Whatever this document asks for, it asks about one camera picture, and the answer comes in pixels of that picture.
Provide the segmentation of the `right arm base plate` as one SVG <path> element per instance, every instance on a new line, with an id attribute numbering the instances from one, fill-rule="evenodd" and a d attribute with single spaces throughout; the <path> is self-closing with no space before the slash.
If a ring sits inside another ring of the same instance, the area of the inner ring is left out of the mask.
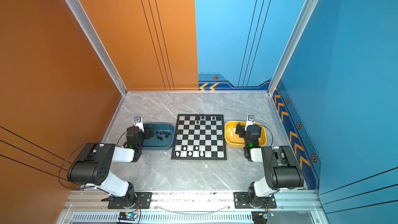
<path id="1" fill-rule="evenodd" d="M 257 197 L 251 196 L 248 192 L 234 192 L 234 204 L 237 209 L 244 208 L 269 208 L 276 209 L 275 197 Z"/>

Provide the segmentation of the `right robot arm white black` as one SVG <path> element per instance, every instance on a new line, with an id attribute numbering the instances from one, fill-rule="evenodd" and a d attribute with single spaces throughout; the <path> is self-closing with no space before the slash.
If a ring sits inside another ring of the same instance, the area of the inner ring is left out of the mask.
<path id="1" fill-rule="evenodd" d="M 258 124 L 236 126 L 235 133 L 244 139 L 244 156 L 263 163 L 264 176 L 254 181 L 247 192 L 235 192 L 235 208 L 276 208 L 274 194 L 282 189 L 304 186 L 304 175 L 290 146 L 260 146 L 262 127 Z"/>

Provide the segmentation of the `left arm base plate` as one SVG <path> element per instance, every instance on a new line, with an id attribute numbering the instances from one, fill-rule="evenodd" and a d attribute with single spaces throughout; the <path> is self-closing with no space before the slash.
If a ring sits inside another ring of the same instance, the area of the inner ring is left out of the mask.
<path id="1" fill-rule="evenodd" d="M 136 192 L 135 203 L 124 203 L 122 200 L 112 199 L 108 202 L 108 209 L 149 209 L 152 201 L 152 192 Z"/>

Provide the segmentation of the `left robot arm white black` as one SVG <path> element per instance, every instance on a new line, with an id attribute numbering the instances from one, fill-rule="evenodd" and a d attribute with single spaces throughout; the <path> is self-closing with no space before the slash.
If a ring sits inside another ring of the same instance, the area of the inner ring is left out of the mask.
<path id="1" fill-rule="evenodd" d="M 137 162 L 142 155 L 144 141 L 154 136 L 153 126 L 136 124 L 127 128 L 122 146 L 89 142 L 67 171 L 67 180 L 80 185 L 91 185 L 109 195 L 109 208 L 140 208 L 140 200 L 132 183 L 110 171 L 113 162 Z"/>

